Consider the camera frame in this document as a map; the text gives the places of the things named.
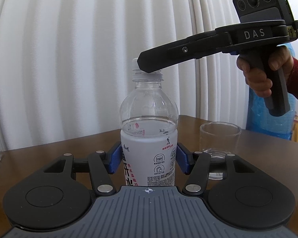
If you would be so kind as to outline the person right hand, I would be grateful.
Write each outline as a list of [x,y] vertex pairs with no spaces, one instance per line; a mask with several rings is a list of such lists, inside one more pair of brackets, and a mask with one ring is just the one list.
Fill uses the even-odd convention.
[[[253,89],[258,97],[266,98],[271,96],[272,80],[267,78],[264,71],[259,68],[251,69],[249,63],[240,56],[236,61],[237,67],[243,71],[246,84]],[[277,51],[268,60],[269,67],[277,71],[283,69],[285,80],[287,81],[293,69],[293,57],[286,46],[279,46]]]

